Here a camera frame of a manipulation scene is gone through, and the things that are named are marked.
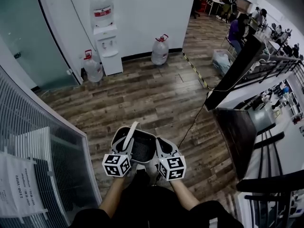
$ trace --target purple jacket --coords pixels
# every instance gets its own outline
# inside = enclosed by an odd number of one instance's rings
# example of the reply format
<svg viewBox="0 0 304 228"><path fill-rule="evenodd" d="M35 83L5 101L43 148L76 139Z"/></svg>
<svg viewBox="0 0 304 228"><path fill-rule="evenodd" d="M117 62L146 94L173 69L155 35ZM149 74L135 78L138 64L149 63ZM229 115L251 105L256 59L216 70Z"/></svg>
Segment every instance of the purple jacket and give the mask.
<svg viewBox="0 0 304 228"><path fill-rule="evenodd" d="M230 41L239 40L238 33L239 33L238 20L236 19L231 22L228 40L230 40Z"/></svg>

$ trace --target yellow and black tape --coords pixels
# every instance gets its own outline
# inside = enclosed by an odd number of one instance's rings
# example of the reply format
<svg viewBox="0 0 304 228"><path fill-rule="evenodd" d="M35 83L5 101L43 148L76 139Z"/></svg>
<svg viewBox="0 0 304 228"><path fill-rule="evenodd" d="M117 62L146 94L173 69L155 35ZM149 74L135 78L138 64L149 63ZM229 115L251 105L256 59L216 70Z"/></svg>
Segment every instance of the yellow and black tape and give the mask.
<svg viewBox="0 0 304 228"><path fill-rule="evenodd" d="M207 82L203 79L203 77L200 75L199 71L195 68L195 66L191 63L191 61L189 60L189 58L186 56L186 54L184 53L184 51L181 51L183 56L185 57L185 59L187 60L187 62L191 65L191 67L193 68L193 70L198 74L199 78L203 81L204 86L209 88Z"/></svg>

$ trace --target glass door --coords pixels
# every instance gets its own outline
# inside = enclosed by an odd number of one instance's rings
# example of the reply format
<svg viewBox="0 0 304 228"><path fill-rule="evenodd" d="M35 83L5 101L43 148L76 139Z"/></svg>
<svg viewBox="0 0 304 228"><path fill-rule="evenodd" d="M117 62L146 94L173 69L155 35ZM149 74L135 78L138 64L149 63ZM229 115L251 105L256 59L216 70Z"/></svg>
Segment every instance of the glass door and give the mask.
<svg viewBox="0 0 304 228"><path fill-rule="evenodd" d="M38 0L0 0L0 35L41 89L78 85L48 29Z"/></svg>

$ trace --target white strap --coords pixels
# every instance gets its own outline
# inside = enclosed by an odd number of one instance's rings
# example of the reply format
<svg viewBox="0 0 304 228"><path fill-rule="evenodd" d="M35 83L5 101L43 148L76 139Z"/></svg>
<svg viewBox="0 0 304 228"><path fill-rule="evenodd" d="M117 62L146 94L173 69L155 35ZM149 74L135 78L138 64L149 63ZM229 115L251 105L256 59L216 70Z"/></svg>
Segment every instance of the white strap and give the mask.
<svg viewBox="0 0 304 228"><path fill-rule="evenodd" d="M134 133L134 131L136 129L137 124L139 124L139 122L134 122L132 124L132 126L131 126L131 128L130 128L130 130L128 132L128 135L127 135L126 139L124 140L123 151L125 151L127 149L128 143L129 143L129 141L131 140L131 138L133 136L133 133Z"/></svg>

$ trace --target office floor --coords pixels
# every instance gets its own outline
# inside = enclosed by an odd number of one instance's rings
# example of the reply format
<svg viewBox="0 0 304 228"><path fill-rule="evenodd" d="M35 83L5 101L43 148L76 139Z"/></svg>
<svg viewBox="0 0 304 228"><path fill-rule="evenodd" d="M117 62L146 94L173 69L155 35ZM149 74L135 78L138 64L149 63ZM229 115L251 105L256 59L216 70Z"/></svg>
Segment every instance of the office floor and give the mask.
<svg viewBox="0 0 304 228"><path fill-rule="evenodd" d="M226 24L202 15L190 19L184 51L211 85L218 74L211 65L212 49L225 36ZM116 130L139 121L144 131L181 142L207 94L182 53L170 54L156 67L150 58L123 63L124 72L104 77L100 84L85 82L40 94L50 107L87 133L97 183L104 197L111 185L102 167ZM226 143L211 112L204 108L180 151L186 158L184 183L200 201L219 200L235 213L236 176ZM169 187L169 183L160 182Z"/></svg>

